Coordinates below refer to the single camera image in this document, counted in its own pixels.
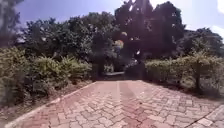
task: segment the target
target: hedge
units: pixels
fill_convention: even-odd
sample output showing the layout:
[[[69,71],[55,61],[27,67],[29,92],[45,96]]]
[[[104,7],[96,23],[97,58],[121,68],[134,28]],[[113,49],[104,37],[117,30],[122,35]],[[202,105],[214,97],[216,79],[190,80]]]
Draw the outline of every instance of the hedge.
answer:
[[[193,83],[191,86],[199,92],[206,88],[219,91],[223,87],[221,83],[224,82],[220,72],[224,68],[223,62],[222,58],[206,56],[203,53],[178,59],[151,60],[146,62],[146,77],[154,82],[173,85]]]

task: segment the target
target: herringbone brick pattern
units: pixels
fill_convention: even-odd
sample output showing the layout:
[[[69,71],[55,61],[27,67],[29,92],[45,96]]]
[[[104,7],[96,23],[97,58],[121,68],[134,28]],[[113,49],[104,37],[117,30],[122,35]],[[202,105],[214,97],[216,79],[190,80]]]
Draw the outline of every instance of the herringbone brick pattern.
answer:
[[[142,81],[100,81],[15,128],[224,128],[224,107]]]

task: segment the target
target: sunlight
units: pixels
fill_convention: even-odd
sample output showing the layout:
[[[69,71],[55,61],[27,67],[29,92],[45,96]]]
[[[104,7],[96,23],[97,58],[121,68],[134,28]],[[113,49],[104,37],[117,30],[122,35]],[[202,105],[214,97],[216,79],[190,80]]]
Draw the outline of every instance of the sunlight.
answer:
[[[216,33],[218,33],[222,38],[224,38],[224,29],[220,28],[219,26],[212,26],[212,30]]]
[[[224,14],[224,1],[218,0],[218,11]]]

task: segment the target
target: tall tree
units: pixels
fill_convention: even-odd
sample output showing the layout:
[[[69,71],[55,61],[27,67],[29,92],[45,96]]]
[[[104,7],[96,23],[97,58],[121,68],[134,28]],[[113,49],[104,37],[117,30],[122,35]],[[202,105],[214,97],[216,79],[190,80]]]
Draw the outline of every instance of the tall tree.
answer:
[[[187,30],[184,37],[178,41],[177,51],[179,55],[188,55],[193,50],[205,51],[209,55],[223,56],[222,37],[213,33],[209,28],[201,28],[196,31]]]
[[[152,58],[172,56],[176,41],[184,35],[181,11],[170,2],[153,9],[149,0],[129,0],[115,11],[115,17],[128,35],[126,47],[133,52],[141,49]]]
[[[23,0],[1,0],[0,1],[0,47],[9,46],[16,39],[19,13],[15,6]]]

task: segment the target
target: tree canopy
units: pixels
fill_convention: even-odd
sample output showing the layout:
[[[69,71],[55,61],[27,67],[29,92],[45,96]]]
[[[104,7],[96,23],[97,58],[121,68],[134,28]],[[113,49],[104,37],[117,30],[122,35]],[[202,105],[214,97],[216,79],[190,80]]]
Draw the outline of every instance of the tree canopy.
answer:
[[[22,37],[27,55],[73,55],[84,61],[116,56],[120,49],[117,42],[122,42],[119,54],[125,57],[138,50],[151,59],[176,58],[201,50],[222,56],[221,36],[208,28],[190,31],[185,27],[181,10],[171,2],[153,8],[149,0],[129,0],[114,15],[91,12],[64,22],[53,18],[28,22]]]

